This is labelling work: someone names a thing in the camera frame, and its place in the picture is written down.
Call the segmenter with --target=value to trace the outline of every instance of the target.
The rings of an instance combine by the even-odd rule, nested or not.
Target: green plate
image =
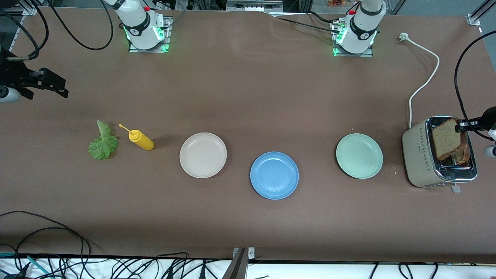
[[[349,134],[342,138],[336,148],[336,158],[344,172],[359,179],[376,175],[383,160],[379,144],[364,134]]]

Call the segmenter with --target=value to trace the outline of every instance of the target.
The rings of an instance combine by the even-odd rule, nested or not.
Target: lettuce leaf
[[[88,147],[88,152],[91,157],[103,160],[107,159],[112,152],[117,149],[117,138],[111,135],[111,129],[109,125],[96,121],[98,129],[100,130],[100,136],[96,138],[90,146]]]

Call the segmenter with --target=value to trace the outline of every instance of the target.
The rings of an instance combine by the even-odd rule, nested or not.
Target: mustard bottle
[[[141,147],[142,149],[148,151],[148,150],[152,150],[153,147],[155,146],[153,141],[149,137],[145,136],[145,134],[143,134],[141,131],[139,130],[129,131],[129,129],[124,127],[122,124],[119,124],[119,127],[126,129],[129,132],[129,139],[133,143]]]

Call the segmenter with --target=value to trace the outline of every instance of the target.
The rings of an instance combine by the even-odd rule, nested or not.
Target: plate
[[[280,200],[296,189],[300,178],[296,163],[281,152],[267,152],[258,157],[250,171],[251,185],[262,197]]]
[[[195,178],[216,175],[224,167],[226,159],[226,145],[211,133],[198,133],[189,137],[179,152],[181,167]]]
[[[342,138],[336,148],[336,158],[344,172],[359,179],[370,178],[382,168],[379,144],[364,134],[349,134]]]

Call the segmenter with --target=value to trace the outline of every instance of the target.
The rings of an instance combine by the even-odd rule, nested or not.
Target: bread slice
[[[433,129],[435,155],[439,161],[452,155],[456,156],[457,164],[463,164],[470,159],[467,132],[457,133],[455,131],[458,120],[451,118]]]
[[[470,159],[470,147],[468,144],[465,146],[465,149],[457,151],[455,156],[453,161],[456,162],[456,165],[465,164]]]

